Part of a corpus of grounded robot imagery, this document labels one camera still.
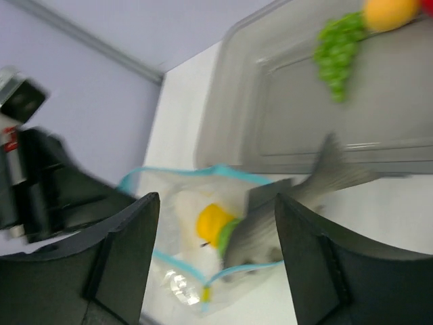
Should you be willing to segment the green toy grapes bunch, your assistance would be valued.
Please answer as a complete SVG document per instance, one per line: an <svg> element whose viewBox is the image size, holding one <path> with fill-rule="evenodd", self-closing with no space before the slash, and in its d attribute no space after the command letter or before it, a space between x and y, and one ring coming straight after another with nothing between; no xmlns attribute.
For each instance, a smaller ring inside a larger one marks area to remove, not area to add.
<svg viewBox="0 0 433 325"><path fill-rule="evenodd" d="M318 44L313 59L318 65L319 77L329 87L331 98L345 100L346 82L350 67L367 36L361 12L350 12L338 19L330 19L317 36Z"/></svg>

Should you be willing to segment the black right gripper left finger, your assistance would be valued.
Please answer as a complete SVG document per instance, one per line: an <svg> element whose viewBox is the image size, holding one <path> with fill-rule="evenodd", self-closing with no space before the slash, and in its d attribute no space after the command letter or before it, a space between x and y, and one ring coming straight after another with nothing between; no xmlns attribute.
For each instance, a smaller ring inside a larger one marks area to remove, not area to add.
<svg viewBox="0 0 433 325"><path fill-rule="evenodd" d="M138 324L160 198L33 253L1 257L2 324Z"/></svg>

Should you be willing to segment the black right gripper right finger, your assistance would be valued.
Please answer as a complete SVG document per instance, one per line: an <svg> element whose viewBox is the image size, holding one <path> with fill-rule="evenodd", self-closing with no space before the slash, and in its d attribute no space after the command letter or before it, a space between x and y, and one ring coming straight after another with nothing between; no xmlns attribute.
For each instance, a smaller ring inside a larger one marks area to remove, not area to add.
<svg viewBox="0 0 433 325"><path fill-rule="evenodd" d="M280 222L298 324L431 324L432 256L320 215Z"/></svg>

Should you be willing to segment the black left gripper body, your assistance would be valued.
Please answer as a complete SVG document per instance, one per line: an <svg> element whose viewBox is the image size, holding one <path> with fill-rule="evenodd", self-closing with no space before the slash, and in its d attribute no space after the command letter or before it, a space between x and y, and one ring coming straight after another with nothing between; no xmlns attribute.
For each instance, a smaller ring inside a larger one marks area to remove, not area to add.
<svg viewBox="0 0 433 325"><path fill-rule="evenodd" d="M1 130L1 229L29 243L109 218L135 197L86 173L40 128Z"/></svg>

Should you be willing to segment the yellow toy lemon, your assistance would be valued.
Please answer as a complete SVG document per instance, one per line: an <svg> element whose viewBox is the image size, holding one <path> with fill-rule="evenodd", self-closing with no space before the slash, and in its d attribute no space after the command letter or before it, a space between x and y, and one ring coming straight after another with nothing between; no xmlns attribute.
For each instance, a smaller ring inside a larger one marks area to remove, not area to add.
<svg viewBox="0 0 433 325"><path fill-rule="evenodd" d="M199 213L196 220L196 233L205 243L217 248L223 227L234 219L235 217L231 213L228 213L218 204L212 203Z"/></svg>

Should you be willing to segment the clear zip top bag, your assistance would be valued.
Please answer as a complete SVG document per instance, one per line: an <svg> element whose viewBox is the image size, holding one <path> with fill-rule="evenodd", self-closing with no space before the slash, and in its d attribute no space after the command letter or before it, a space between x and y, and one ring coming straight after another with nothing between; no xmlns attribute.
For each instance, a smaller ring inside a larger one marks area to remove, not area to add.
<svg viewBox="0 0 433 325"><path fill-rule="evenodd" d="M157 192L160 216L152 256L155 281L167 295L199 315L216 312L262 284L279 263L223 271L218 248L198 237L199 213L215 203L241 219L277 193L278 181L215 165L181 170L140 167L126 174L118 188L131 193L140 179L139 195Z"/></svg>

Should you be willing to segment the grey toy fish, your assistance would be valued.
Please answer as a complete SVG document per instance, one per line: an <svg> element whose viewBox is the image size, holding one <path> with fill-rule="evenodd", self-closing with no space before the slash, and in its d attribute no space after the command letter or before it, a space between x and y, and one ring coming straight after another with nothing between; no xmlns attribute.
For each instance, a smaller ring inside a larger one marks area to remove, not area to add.
<svg viewBox="0 0 433 325"><path fill-rule="evenodd" d="M311 173L300 183L276 183L273 197L250 209L234 227L221 261L225 272L236 267L284 261L285 238L280 222L303 214L318 215L321 200L328 194L379 179L378 172L350 162L335 133L328 133L321 144Z"/></svg>

